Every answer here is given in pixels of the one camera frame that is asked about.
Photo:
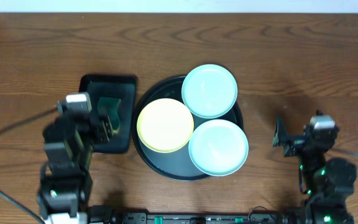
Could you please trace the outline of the green sponge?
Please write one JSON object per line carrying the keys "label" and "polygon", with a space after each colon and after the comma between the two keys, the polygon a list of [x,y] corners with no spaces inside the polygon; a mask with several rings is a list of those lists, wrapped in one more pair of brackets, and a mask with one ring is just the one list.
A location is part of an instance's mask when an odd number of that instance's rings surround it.
{"label": "green sponge", "polygon": [[113,134],[117,134],[120,128],[120,118],[118,115],[120,103],[121,99],[111,97],[101,97],[98,101],[99,114],[109,116]]}

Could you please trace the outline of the yellow plate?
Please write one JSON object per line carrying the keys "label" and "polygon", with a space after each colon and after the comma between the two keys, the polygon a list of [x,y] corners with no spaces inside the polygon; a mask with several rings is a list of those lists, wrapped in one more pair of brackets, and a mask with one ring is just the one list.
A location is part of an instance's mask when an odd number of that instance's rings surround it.
{"label": "yellow plate", "polygon": [[136,131],[140,141],[159,153],[181,149],[190,140],[194,119],[180,101],[161,98],[148,103],[137,118]]}

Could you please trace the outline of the light green plate front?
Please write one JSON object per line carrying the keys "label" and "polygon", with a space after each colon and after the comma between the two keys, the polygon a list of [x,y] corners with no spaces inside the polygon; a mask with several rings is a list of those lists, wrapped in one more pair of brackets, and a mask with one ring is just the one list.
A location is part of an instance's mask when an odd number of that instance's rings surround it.
{"label": "light green plate front", "polygon": [[195,129],[188,150],[192,163],[201,172],[222,177],[235,173],[244,165],[249,142],[238,125],[213,119]]}

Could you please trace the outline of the light green plate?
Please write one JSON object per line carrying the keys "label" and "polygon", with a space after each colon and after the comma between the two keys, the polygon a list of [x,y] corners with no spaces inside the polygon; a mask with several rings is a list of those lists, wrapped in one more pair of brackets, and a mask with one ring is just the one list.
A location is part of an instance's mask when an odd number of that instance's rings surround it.
{"label": "light green plate", "polygon": [[201,172],[222,177],[235,173],[244,165],[249,142],[238,125],[213,119],[195,129],[188,150],[192,163]]}
{"label": "light green plate", "polygon": [[234,75],[215,64],[200,65],[185,77],[181,96],[186,107],[200,118],[213,119],[226,114],[237,100]]}

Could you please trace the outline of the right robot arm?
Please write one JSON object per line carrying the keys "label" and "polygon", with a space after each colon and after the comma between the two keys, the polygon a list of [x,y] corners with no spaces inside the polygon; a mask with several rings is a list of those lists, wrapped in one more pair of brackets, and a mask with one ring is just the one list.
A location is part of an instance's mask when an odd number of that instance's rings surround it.
{"label": "right robot arm", "polygon": [[298,158],[299,188],[308,198],[279,215],[276,223],[354,223],[346,199],[354,193],[357,167],[341,157],[325,158],[338,132],[332,117],[320,110],[303,126],[303,134],[294,136],[277,116],[272,146],[282,147],[284,157]]}

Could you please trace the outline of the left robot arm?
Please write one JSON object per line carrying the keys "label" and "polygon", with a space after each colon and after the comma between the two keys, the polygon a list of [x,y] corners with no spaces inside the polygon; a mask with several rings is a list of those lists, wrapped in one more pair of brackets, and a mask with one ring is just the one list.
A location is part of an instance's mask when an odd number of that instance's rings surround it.
{"label": "left robot arm", "polygon": [[87,92],[67,95],[57,111],[43,131],[48,161],[40,170],[40,215],[45,223],[89,223],[91,156],[95,145],[109,142],[112,126],[107,114],[93,111]]}

